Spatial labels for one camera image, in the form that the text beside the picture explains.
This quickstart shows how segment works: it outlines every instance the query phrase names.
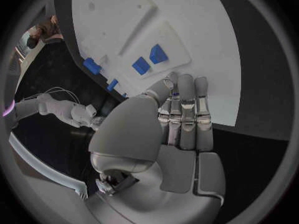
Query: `blue plastic piece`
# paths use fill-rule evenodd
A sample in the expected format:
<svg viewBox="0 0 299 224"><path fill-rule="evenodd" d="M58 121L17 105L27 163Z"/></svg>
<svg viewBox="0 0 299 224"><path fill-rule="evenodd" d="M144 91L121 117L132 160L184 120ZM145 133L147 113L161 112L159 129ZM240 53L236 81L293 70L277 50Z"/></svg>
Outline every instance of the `blue plastic piece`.
<svg viewBox="0 0 299 224"><path fill-rule="evenodd" d="M91 71L92 74L98 75L102 69L101 66L97 65L95 61L92 58L87 58L84 62L83 65Z"/></svg>
<svg viewBox="0 0 299 224"><path fill-rule="evenodd" d="M149 58L154 64L158 64L162 61L168 60L167 55L165 54L163 49L159 46L159 44L155 45L151 49Z"/></svg>
<svg viewBox="0 0 299 224"><path fill-rule="evenodd" d="M143 57L140 57L132 66L140 75L145 74L150 69L150 65Z"/></svg>
<svg viewBox="0 0 299 224"><path fill-rule="evenodd" d="M107 86L107 90L108 91L112 91L114 89L114 87L116 86L117 83L118 83L118 80L113 79L111 81L111 83Z"/></svg>

